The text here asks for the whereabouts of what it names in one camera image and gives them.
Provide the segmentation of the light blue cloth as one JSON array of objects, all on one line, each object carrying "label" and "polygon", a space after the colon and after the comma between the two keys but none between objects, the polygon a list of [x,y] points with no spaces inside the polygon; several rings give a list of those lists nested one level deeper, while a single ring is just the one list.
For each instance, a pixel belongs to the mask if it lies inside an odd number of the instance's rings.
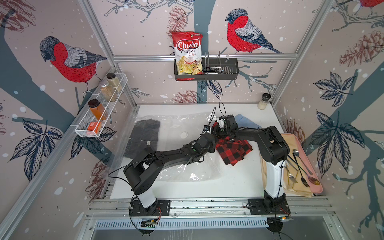
[{"label": "light blue cloth", "polygon": [[241,114],[236,115],[235,120],[239,128],[252,128],[252,129],[262,128],[260,125],[254,123],[253,121],[251,121],[247,117],[244,117]]}]

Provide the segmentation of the red black plaid shirt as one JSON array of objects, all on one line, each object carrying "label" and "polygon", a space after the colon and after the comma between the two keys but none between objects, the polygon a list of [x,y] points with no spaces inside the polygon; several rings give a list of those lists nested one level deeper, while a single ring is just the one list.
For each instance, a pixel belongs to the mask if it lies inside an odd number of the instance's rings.
[{"label": "red black plaid shirt", "polygon": [[215,148],[223,159],[225,165],[231,164],[234,166],[253,150],[250,143],[246,140],[232,141],[230,137],[225,137],[224,139],[216,137],[215,141]]}]

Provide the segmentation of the clear plastic vacuum bag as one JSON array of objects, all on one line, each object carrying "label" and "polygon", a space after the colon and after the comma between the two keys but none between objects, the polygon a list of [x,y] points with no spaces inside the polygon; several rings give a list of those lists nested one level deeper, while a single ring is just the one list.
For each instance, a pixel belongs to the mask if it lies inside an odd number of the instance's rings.
[{"label": "clear plastic vacuum bag", "polygon": [[[204,125],[208,125],[211,113],[203,112],[191,115],[147,115],[137,121],[154,119],[161,122],[156,151],[170,151],[181,148],[200,136]],[[187,132],[188,137],[181,139],[180,134]],[[124,158],[121,166],[133,159]],[[216,180],[221,177],[220,157],[218,153],[207,153],[200,162],[190,165],[177,165],[159,174],[157,181],[163,182],[198,182]]]}]

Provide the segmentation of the grey pinstriped shirt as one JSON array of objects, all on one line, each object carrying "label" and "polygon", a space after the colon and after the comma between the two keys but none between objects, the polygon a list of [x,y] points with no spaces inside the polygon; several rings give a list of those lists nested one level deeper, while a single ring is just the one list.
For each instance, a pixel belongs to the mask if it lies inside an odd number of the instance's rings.
[{"label": "grey pinstriped shirt", "polygon": [[159,140],[160,125],[161,122],[154,119],[135,122],[135,126],[129,137],[123,157],[133,159],[147,147],[151,147],[156,151]]}]

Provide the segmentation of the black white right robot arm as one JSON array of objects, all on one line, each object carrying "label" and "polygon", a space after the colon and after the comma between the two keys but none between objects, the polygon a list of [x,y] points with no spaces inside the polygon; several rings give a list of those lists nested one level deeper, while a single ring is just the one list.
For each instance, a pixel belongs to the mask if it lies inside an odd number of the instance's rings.
[{"label": "black white right robot arm", "polygon": [[260,156],[267,167],[267,184],[264,190],[263,208],[267,213],[276,213],[286,204],[283,191],[283,168],[289,155],[289,146],[276,127],[239,127],[233,115],[218,118],[211,134],[216,139],[216,150],[226,165],[234,166],[243,160],[258,144]]}]

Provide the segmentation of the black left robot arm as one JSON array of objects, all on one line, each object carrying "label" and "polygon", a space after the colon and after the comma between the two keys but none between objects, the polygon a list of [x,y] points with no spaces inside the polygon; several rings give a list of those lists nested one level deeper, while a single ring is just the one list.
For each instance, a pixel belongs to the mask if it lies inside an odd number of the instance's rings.
[{"label": "black left robot arm", "polygon": [[207,153],[214,153],[216,137],[210,133],[181,148],[170,151],[154,151],[151,147],[142,150],[124,167],[124,175],[144,209],[155,206],[157,198],[152,185],[162,170],[177,165],[190,165],[200,162]]}]

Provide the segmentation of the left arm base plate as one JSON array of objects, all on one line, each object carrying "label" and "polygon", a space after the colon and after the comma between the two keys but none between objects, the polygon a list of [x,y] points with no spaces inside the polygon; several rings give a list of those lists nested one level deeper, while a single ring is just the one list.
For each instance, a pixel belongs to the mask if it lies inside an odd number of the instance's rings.
[{"label": "left arm base plate", "polygon": [[156,200],[148,208],[145,208],[139,200],[133,200],[130,207],[131,217],[169,216],[171,208],[170,200]]}]

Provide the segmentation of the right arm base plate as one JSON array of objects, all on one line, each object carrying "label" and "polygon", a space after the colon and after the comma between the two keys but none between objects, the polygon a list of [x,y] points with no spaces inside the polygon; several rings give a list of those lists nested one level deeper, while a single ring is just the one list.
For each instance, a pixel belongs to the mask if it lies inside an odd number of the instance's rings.
[{"label": "right arm base plate", "polygon": [[246,208],[251,215],[290,215],[291,210],[286,200],[270,201],[268,199],[248,199]]}]

